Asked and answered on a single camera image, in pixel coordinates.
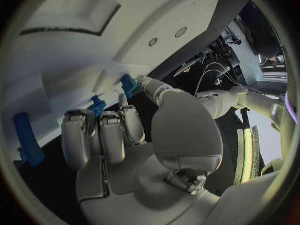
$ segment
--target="blue clip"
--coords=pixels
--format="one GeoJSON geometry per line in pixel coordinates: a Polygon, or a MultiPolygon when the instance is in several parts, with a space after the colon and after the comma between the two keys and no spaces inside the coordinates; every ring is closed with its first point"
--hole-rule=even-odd
{"type": "Polygon", "coordinates": [[[88,109],[92,110],[95,114],[95,117],[98,118],[103,113],[104,108],[106,107],[107,104],[105,101],[101,101],[98,96],[93,96],[91,100],[93,101],[94,104],[90,106],[88,109]]]}
{"type": "Polygon", "coordinates": [[[134,90],[136,90],[139,85],[129,74],[126,74],[121,78],[121,83],[126,97],[131,99],[133,97],[134,90]]]}
{"type": "Polygon", "coordinates": [[[45,160],[45,154],[40,148],[30,124],[27,113],[21,112],[13,118],[16,134],[21,144],[20,157],[28,161],[32,167],[37,167],[45,160]]]}

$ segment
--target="cable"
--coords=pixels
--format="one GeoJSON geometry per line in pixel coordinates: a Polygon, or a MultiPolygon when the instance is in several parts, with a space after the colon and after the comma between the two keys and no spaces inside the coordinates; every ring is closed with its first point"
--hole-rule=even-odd
{"type": "MultiPolygon", "coordinates": [[[[208,70],[208,71],[207,71],[208,67],[209,67],[210,65],[212,65],[212,64],[217,64],[217,65],[221,66],[221,67],[226,71],[226,73],[228,72],[228,70],[227,70],[221,63],[219,63],[219,62],[215,62],[215,61],[214,61],[214,62],[208,64],[207,67],[205,68],[204,72],[203,72],[203,75],[201,76],[201,78],[200,78],[200,80],[199,80],[199,83],[198,83],[198,85],[197,85],[197,88],[196,88],[196,91],[195,91],[194,96],[197,95],[197,92],[198,92],[198,90],[199,90],[200,84],[201,84],[201,82],[202,82],[203,77],[205,76],[205,74],[207,74],[207,73],[209,73],[209,72],[218,72],[218,73],[220,73],[220,74],[223,73],[223,72],[221,72],[221,71],[219,71],[219,70],[215,70],[215,69],[211,69],[211,70],[208,70]]],[[[238,85],[238,86],[241,86],[241,87],[247,88],[247,89],[249,89],[249,90],[251,90],[251,91],[254,91],[254,92],[256,92],[256,93],[265,95],[263,92],[261,92],[261,91],[259,91],[259,90],[256,90],[256,89],[254,89],[254,88],[252,88],[252,87],[248,87],[248,86],[245,86],[245,85],[240,84],[239,82],[235,81],[234,78],[233,78],[230,74],[228,74],[228,75],[223,74],[223,75],[224,75],[225,77],[227,77],[232,83],[234,83],[234,84],[236,84],[236,85],[238,85]]]]}

